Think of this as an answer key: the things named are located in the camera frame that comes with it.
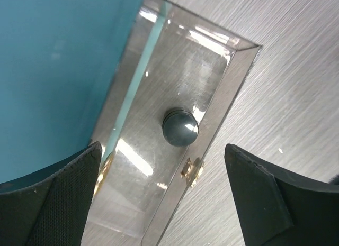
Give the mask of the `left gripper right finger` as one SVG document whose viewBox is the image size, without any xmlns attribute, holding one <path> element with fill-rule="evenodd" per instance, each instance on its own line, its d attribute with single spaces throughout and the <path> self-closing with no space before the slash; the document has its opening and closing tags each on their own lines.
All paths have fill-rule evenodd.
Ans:
<svg viewBox="0 0 339 246">
<path fill-rule="evenodd" d="M 225 164 L 246 245 L 338 245 L 338 178 L 314 180 L 227 144 Z"/>
</svg>

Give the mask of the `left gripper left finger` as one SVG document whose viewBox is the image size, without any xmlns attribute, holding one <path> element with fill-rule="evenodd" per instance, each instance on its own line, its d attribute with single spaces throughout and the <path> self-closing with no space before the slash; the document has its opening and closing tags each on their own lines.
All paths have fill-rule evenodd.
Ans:
<svg viewBox="0 0 339 246">
<path fill-rule="evenodd" d="M 80 245 L 102 157 L 99 142 L 1 183 L 1 245 Z"/>
</svg>

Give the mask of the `teal makeup drawer organizer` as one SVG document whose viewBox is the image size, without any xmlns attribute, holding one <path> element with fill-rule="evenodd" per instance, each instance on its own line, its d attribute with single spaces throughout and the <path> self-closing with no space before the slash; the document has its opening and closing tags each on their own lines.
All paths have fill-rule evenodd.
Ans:
<svg viewBox="0 0 339 246">
<path fill-rule="evenodd" d="M 80 245 L 158 245 L 260 49 L 169 0 L 1 0 L 1 183 L 99 142 Z"/>
</svg>

